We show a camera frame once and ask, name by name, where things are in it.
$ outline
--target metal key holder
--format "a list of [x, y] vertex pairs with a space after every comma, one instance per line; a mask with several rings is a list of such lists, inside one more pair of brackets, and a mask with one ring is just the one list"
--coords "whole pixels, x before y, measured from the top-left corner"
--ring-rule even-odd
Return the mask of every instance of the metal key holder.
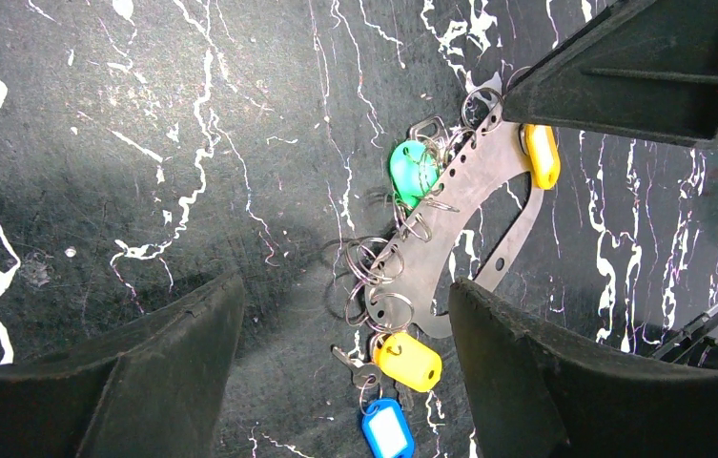
[[[478, 92], [469, 94], [462, 105], [466, 125], [464, 109]], [[400, 205], [396, 205], [398, 233], [374, 256], [369, 268], [363, 270], [363, 277], [370, 281], [360, 282], [351, 294], [350, 300], [362, 286], [368, 286], [364, 288], [366, 322], [378, 332], [389, 333], [414, 323], [433, 338], [451, 336], [448, 316], [435, 315], [432, 300], [441, 268], [454, 248], [457, 235], [494, 191], [509, 179], [532, 171], [530, 158], [522, 146], [521, 125], [502, 120], [503, 100], [499, 94], [490, 92], [499, 103], [491, 108], [482, 125], [473, 131], [471, 139], [447, 165], [432, 187], [431, 196], [424, 198], [416, 208], [405, 209], [411, 210], [408, 217], [401, 213]], [[455, 137], [469, 132], [470, 129], [461, 128]], [[454, 141], [452, 138], [448, 142], [449, 147]], [[533, 176], [531, 182], [530, 195], [521, 214], [474, 279], [489, 291], [502, 281], [541, 210], [544, 190], [536, 186]], [[357, 246], [364, 250], [365, 245]], [[417, 260], [417, 263], [404, 268], [404, 260]]]

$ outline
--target marble tabletop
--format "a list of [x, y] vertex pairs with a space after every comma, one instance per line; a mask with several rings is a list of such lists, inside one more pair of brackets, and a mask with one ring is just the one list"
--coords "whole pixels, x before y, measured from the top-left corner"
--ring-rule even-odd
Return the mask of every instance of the marble tabletop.
[[[389, 230], [374, 196], [391, 149], [431, 114], [458, 126], [468, 91], [506, 87], [603, 8], [0, 1], [0, 364], [237, 271], [249, 303], [215, 456], [369, 456], [330, 346], [364, 356], [367, 331], [340, 318], [343, 243]], [[657, 345], [718, 300], [718, 151], [557, 136], [562, 176], [496, 292], [625, 352]], [[511, 181], [468, 222], [438, 303], [526, 187]], [[454, 346], [421, 339], [444, 373], [407, 412], [416, 456], [475, 456]]]

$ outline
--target black plastic part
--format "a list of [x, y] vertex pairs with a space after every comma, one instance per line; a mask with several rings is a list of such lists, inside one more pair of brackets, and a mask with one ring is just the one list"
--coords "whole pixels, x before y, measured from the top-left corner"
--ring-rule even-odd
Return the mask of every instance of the black plastic part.
[[503, 116], [718, 147], [718, 0], [620, 0], [513, 85]]
[[0, 366], [0, 457], [209, 456], [243, 319], [221, 276], [69, 352]]
[[449, 313], [485, 458], [718, 456], [718, 371], [621, 353], [472, 281]]

